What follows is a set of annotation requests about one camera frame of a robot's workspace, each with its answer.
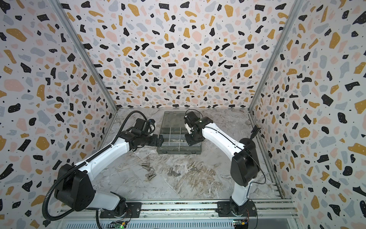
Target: vent grille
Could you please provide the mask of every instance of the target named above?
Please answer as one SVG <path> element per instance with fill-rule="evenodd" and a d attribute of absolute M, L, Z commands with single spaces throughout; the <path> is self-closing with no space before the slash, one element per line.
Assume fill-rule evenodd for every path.
<path fill-rule="evenodd" d="M 112 221 L 100 222 L 103 229 L 113 228 Z M 92 221 L 66 222 L 64 229 L 97 228 Z M 232 220 L 229 219 L 202 219 L 202 220 L 134 220 L 128 223 L 128 229 L 233 229 Z"/>

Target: mounting plate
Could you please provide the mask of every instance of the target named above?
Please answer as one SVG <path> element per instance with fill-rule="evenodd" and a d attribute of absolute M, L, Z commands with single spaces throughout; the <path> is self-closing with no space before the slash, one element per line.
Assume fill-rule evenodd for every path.
<path fill-rule="evenodd" d="M 138 218 L 141 212 L 141 202 L 126 202 L 127 204 L 127 216 L 124 219 Z M 111 211 L 104 210 L 100 213 L 101 219 L 119 219 L 110 214 Z"/>
<path fill-rule="evenodd" d="M 248 201 L 247 206 L 245 207 L 245 209 L 248 210 L 250 217 L 257 216 L 257 212 L 255 210 L 255 206 L 254 206 L 253 201 Z M 244 211 L 245 211 L 245 213 L 242 215 L 242 217 L 247 217 L 246 210 L 244 210 Z M 230 202 L 229 201 L 227 201 L 227 202 L 217 202 L 216 212 L 219 214 L 219 217 L 237 217 L 237 215 L 234 215 L 231 212 Z"/>

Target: terrazzo wallpaper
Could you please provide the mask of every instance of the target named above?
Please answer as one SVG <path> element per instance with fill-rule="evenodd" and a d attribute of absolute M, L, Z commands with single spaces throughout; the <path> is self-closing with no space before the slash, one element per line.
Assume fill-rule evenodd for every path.
<path fill-rule="evenodd" d="M 304 228 L 366 228 L 365 1 L 304 1 L 253 111 Z"/>
<path fill-rule="evenodd" d="M 53 228 L 45 194 L 62 165 L 96 151 L 112 110 L 47 1 L 0 8 L 0 228 Z"/>
<path fill-rule="evenodd" d="M 247 107 L 285 0 L 61 0 L 118 107 Z"/>

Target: black mounting bracket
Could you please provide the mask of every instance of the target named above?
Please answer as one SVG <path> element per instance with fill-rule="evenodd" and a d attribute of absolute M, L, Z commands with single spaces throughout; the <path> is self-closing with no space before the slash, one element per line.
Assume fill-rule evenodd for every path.
<path fill-rule="evenodd" d="M 141 202 L 126 202 L 127 204 L 127 215 L 124 219 L 130 219 L 130 218 L 139 218 L 140 212 L 141 212 Z M 115 218 L 112 214 L 112 211 L 110 210 L 104 210 L 100 213 L 101 219 L 119 219 Z"/>

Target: marble floor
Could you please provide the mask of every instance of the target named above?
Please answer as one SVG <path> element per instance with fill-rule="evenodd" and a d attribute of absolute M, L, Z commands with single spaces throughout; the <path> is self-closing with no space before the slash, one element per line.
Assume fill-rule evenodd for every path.
<path fill-rule="evenodd" d="M 112 141 L 125 117 L 133 110 L 140 110 L 146 117 L 156 121 L 155 134 L 159 134 L 165 111 L 185 111 L 186 109 L 161 108 L 132 108 L 120 109 L 116 120 L 107 136 L 105 145 Z M 225 133 L 236 140 L 250 136 L 252 130 L 246 110 L 228 109 L 199 109 L 203 116 L 211 118 Z M 133 114 L 124 129 L 134 125 L 136 118 L 141 115 Z M 254 184 L 250 188 L 251 199 L 280 199 L 278 188 L 272 182 L 268 169 L 257 146 L 260 166 L 266 176 L 266 184 Z M 156 176 L 149 181 L 145 176 L 148 172 L 139 166 L 150 162 Z M 229 158 L 210 141 L 202 143 L 200 155 L 168 155 L 158 154 L 156 147 L 145 146 L 135 152 L 128 152 L 107 168 L 93 181 L 94 189 L 104 192 L 115 192 L 126 199 L 228 199 L 234 188 L 230 176 Z M 180 176 L 168 176 L 169 169 Z M 190 171 L 196 167 L 198 172 Z M 263 182 L 264 176 L 259 172 L 256 180 Z"/>

